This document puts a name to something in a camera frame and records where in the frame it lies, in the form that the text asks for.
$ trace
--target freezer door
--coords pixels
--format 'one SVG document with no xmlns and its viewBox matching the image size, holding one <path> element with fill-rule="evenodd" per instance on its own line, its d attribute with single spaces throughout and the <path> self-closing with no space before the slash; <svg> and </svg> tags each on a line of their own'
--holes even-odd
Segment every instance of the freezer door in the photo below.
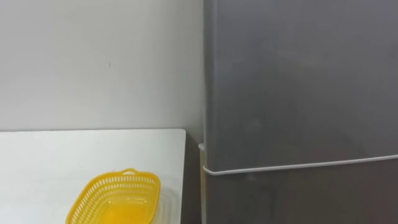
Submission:
<svg viewBox="0 0 398 224">
<path fill-rule="evenodd" d="M 205 0 L 207 168 L 398 154 L 398 1 Z"/>
</svg>

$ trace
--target refrigerator door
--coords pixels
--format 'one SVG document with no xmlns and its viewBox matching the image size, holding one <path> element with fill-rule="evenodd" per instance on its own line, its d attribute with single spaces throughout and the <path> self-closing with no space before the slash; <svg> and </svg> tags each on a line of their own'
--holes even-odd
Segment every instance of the refrigerator door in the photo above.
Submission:
<svg viewBox="0 0 398 224">
<path fill-rule="evenodd" d="M 209 170 L 398 154 L 398 1 L 204 1 Z"/>
<path fill-rule="evenodd" d="M 398 161 L 206 176 L 205 224 L 395 224 Z"/>
</svg>

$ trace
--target basket rim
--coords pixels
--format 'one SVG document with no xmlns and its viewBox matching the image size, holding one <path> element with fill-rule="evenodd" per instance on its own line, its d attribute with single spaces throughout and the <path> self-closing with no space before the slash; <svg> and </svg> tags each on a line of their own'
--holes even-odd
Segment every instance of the basket rim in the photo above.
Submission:
<svg viewBox="0 0 398 224">
<path fill-rule="evenodd" d="M 157 175 L 151 173 L 151 172 L 141 172 L 141 171 L 137 171 L 133 168 L 127 168 L 121 171 L 113 171 L 113 172 L 106 172 L 104 174 L 100 174 L 96 177 L 94 177 L 93 179 L 91 179 L 86 185 L 85 188 L 80 192 L 79 196 L 77 197 L 77 199 L 75 200 L 75 202 L 72 205 L 72 208 L 70 209 L 70 211 L 68 212 L 67 218 L 65 220 L 66 224 L 71 224 L 72 221 L 72 215 L 76 212 L 77 207 L 79 206 L 80 202 L 83 200 L 83 197 L 86 195 L 87 191 L 97 182 L 99 182 L 101 179 L 107 178 L 107 177 L 117 177 L 117 176 L 123 176 L 123 175 L 134 175 L 134 176 L 140 176 L 140 175 L 145 175 L 145 176 L 151 176 L 154 178 L 154 180 L 156 181 L 156 184 L 159 186 L 156 190 L 156 202 L 155 202 L 155 209 L 154 212 L 152 214 L 152 218 L 149 220 L 149 223 L 151 223 L 155 217 L 155 212 L 156 212 L 156 208 L 159 202 L 159 195 L 160 195 L 160 187 L 161 187 L 161 183 L 160 183 L 160 179 Z"/>
</svg>

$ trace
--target gray refrigerator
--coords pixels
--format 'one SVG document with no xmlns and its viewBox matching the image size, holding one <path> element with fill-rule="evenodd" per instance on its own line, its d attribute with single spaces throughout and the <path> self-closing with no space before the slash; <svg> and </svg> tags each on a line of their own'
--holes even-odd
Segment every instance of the gray refrigerator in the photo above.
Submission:
<svg viewBox="0 0 398 224">
<path fill-rule="evenodd" d="M 398 1 L 204 12 L 202 222 L 398 223 Z"/>
</svg>

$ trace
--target mesh basket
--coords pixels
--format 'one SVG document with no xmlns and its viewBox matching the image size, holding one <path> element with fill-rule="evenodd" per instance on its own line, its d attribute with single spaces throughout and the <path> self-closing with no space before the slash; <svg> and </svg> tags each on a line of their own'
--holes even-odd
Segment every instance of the mesh basket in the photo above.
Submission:
<svg viewBox="0 0 398 224">
<path fill-rule="evenodd" d="M 70 210 L 66 224 L 149 224 L 160 192 L 159 178 L 126 169 L 94 178 Z"/>
</svg>

